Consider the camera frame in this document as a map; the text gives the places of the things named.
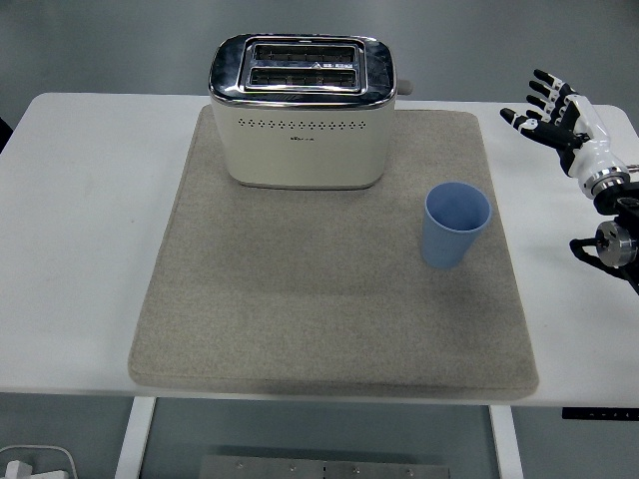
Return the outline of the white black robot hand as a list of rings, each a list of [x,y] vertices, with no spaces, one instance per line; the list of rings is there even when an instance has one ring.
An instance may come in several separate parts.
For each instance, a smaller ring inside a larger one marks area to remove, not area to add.
[[[628,167],[612,152],[611,138],[590,101],[568,83],[536,69],[521,115],[503,108],[500,117],[523,137],[554,150],[563,173],[593,200],[630,182]]]

